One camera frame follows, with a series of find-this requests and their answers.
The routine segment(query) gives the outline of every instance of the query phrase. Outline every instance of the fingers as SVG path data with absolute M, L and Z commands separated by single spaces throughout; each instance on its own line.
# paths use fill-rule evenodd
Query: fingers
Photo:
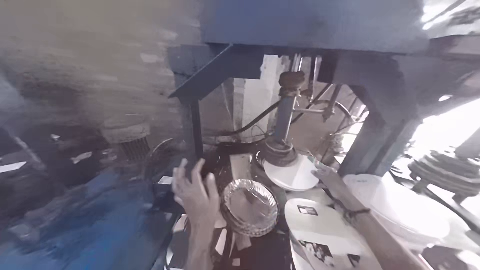
M 174 197 L 173 197 L 173 200 L 175 200 L 178 204 L 180 204 L 180 205 L 183 207 L 183 200 L 180 199 L 180 197 L 174 196 Z
M 178 168 L 173 168 L 173 183 L 172 190 L 175 194 L 181 193 L 182 189 L 186 185 L 185 166 L 187 160 L 182 159 Z
M 209 173 L 207 175 L 206 182 L 207 182 L 208 196 L 210 197 L 210 201 L 212 203 L 218 203 L 219 196 L 218 196 L 218 190 L 216 189 L 215 176 L 213 175 L 213 173 Z
M 205 164 L 204 159 L 199 159 L 192 169 L 192 184 L 200 185 L 202 183 L 202 175 L 200 174 Z
M 173 175 L 176 178 L 185 179 L 185 166 L 187 165 L 187 159 L 182 159 L 180 161 L 180 166 L 177 168 L 177 175 Z

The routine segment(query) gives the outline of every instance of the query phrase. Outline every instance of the concrete wall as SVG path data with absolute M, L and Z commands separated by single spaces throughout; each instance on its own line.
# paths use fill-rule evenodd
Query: concrete wall
M 142 113 L 152 125 L 151 144 L 180 135 L 179 104 L 167 96 L 175 76 L 191 74 L 171 71 L 167 48 L 201 44 L 200 9 L 196 0 L 1 1 L 0 120 L 100 127 L 110 117 Z M 235 79 L 202 100 L 204 130 L 240 128 L 277 101 L 285 65 L 266 56 L 261 80 Z M 345 95 L 340 101 L 348 106 L 352 97 Z M 258 123 L 262 130 L 274 116 Z M 292 140 L 317 149 L 341 118 L 324 124 L 305 115 L 292 126 Z M 243 136 L 260 133 L 254 128 Z
M 136 112 L 172 136 L 180 114 L 166 98 L 175 89 L 167 47 L 200 43 L 199 9 L 190 0 L 2 1 L 0 67 L 35 123 L 99 126 Z

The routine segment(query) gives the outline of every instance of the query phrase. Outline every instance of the white paper plate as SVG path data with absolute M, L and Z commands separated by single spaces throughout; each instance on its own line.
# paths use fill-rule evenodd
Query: white paper plate
M 316 171 L 315 165 L 301 154 L 288 167 L 278 167 L 265 161 L 264 169 L 273 183 L 286 190 L 305 191 L 318 183 L 318 178 L 312 174 L 312 171 Z
M 404 186 L 369 174 L 346 175 L 344 182 L 385 227 L 406 240 L 437 242 L 450 231 L 441 204 Z
M 302 207 L 315 209 L 317 215 L 300 211 Z M 294 198 L 285 204 L 285 219 L 290 233 L 299 241 L 326 245 L 333 257 L 334 268 L 318 261 L 312 254 L 306 254 L 310 262 L 297 254 L 292 247 L 292 257 L 296 269 L 352 269 L 347 254 L 360 256 L 359 269 L 381 270 L 362 236 L 351 226 L 345 224 L 340 213 L 318 202 Z

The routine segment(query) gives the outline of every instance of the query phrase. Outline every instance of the paper plate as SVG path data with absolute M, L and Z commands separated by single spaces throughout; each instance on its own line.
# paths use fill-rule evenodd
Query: paper plate
M 228 184 L 223 191 L 220 210 L 233 230 L 250 237 L 270 232 L 278 217 L 273 194 L 261 183 L 247 179 Z
M 382 225 L 407 241 L 432 244 L 450 231 L 444 206 L 402 185 L 369 174 L 346 175 L 344 182 Z
M 298 154 L 297 160 L 288 167 L 278 167 L 264 161 L 265 173 L 273 183 L 290 191 L 305 191 L 318 183 L 318 178 L 312 174 L 315 165 L 307 156 Z

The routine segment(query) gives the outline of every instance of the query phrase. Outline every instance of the metal pipe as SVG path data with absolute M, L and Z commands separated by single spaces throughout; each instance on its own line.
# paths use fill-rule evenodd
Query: metal pipe
M 294 112 L 312 112 L 312 113 L 324 113 L 325 109 L 320 109 L 320 110 L 314 110 L 314 109 L 303 109 L 303 108 L 298 108 L 298 109 L 293 109 Z
M 330 88 L 332 88 L 332 85 L 333 84 L 327 84 L 325 85 L 325 87 L 320 91 L 320 93 L 318 93 L 318 95 L 316 97 L 313 98 L 312 102 L 310 104 L 307 105 L 307 107 L 305 107 L 306 109 L 310 109 L 313 105 L 315 105 L 315 102 L 321 98 Z M 303 115 L 303 112 L 299 113 L 297 116 L 295 116 L 295 118 L 290 122 L 290 124 L 293 124 L 295 123 L 296 121 L 298 121 L 298 119 L 300 119 L 300 117 L 302 117 Z
M 290 121 L 292 120 L 293 107 L 297 96 L 282 97 L 277 110 L 276 126 L 273 136 L 279 141 L 287 141 Z
M 327 119 L 333 115 L 333 106 L 335 105 L 336 98 L 338 97 L 338 94 L 340 93 L 341 88 L 342 88 L 342 85 L 335 85 L 335 89 L 333 90 L 332 97 L 330 98 L 330 101 L 328 102 L 328 106 L 325 109 L 324 122 L 326 122 Z
M 315 74 L 317 74 L 317 62 L 318 57 L 312 57 L 312 61 L 310 62 L 310 75 L 308 77 L 308 90 L 310 91 L 310 96 L 308 100 L 311 102 L 313 99 L 313 83 L 315 81 Z
M 300 70 L 302 63 L 302 56 L 296 53 L 290 71 L 296 72 Z M 288 131 L 290 129 L 290 122 L 292 120 L 293 108 L 297 101 L 297 96 L 283 96 L 280 98 L 280 104 L 277 109 L 276 126 L 273 136 L 278 141 L 287 141 Z

